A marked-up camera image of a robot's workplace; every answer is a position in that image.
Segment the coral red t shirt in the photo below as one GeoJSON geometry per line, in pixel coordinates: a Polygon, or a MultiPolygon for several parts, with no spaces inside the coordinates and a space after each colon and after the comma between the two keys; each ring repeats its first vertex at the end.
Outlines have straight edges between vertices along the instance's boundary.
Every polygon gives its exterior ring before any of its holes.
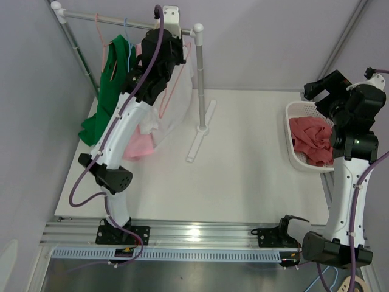
{"type": "Polygon", "coordinates": [[[294,150],[306,156],[307,163],[316,167],[333,165],[332,128],[321,117],[289,119],[294,150]]]}

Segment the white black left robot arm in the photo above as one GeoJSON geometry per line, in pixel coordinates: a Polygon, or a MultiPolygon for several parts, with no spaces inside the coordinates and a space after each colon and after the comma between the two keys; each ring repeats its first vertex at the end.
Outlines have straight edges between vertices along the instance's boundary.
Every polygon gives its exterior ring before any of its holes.
{"type": "Polygon", "coordinates": [[[151,110],[167,87],[173,70],[184,64],[182,40],[160,27],[146,33],[136,66],[127,74],[114,114],[92,151],[82,153],[79,163],[101,188],[105,198],[109,236],[118,244],[126,243],[131,229],[125,190],[133,174],[122,167],[122,156],[138,124],[151,110]]]}

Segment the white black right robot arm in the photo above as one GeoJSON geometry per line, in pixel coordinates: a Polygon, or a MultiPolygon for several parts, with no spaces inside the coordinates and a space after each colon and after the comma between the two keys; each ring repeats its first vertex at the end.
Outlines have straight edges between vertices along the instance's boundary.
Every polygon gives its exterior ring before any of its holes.
{"type": "Polygon", "coordinates": [[[283,246],[298,242],[306,261],[342,269],[372,262],[373,253],[365,246],[363,214],[371,172],[382,161],[377,156],[379,141],[371,128],[387,100],[384,74],[385,70],[367,68],[364,81],[351,83],[335,70],[304,85],[307,100],[328,92],[315,105],[333,122],[330,142],[334,160],[334,188],[324,230],[290,215],[281,219],[282,227],[277,230],[278,242],[283,246]]]}

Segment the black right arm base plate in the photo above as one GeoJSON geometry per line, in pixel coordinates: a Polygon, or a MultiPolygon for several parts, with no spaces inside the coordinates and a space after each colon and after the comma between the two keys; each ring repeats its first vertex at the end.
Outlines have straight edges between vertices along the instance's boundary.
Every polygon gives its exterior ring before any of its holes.
{"type": "Polygon", "coordinates": [[[256,228],[250,232],[258,239],[260,248],[297,248],[298,241],[290,237],[281,227],[256,228]]]}

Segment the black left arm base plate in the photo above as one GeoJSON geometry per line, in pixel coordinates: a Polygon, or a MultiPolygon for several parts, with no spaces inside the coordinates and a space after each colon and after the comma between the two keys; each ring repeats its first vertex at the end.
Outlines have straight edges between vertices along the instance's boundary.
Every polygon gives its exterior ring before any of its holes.
{"type": "MultiPolygon", "coordinates": [[[[138,235],[145,246],[148,245],[150,239],[149,226],[131,226],[130,231],[138,235]]],[[[98,245],[140,245],[138,239],[110,224],[98,227],[95,243],[98,245]]]]}

